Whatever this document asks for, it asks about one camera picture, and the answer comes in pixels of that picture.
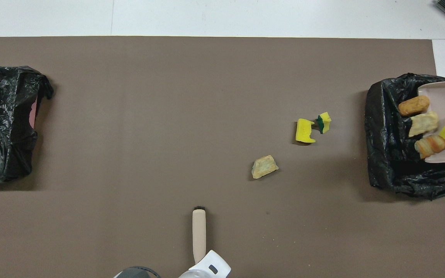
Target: croissant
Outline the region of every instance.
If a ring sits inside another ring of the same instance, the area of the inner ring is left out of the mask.
[[[420,153],[420,158],[427,158],[434,153],[440,153],[445,149],[444,138],[438,135],[431,135],[415,142],[415,150]]]

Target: beige handle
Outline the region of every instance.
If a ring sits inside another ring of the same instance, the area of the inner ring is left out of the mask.
[[[192,213],[193,259],[195,264],[206,254],[205,209],[196,207]]]

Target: white floor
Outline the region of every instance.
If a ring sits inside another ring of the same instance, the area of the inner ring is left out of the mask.
[[[432,0],[0,0],[0,37],[110,35],[432,39],[445,76]]]

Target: pink object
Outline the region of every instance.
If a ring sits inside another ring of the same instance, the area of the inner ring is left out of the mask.
[[[29,123],[32,128],[34,128],[34,124],[36,122],[36,112],[37,112],[37,97],[35,102],[32,104],[32,110],[29,115]]]

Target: black plastic bag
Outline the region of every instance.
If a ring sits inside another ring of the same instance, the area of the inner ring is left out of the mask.
[[[365,132],[370,185],[429,200],[445,196],[445,163],[426,163],[408,138],[409,117],[397,106],[418,95],[419,86],[445,81],[444,77],[403,74],[370,87],[365,103]]]
[[[46,76],[30,67],[0,67],[0,181],[26,176],[32,171],[32,150],[37,132],[30,114],[53,96]]]

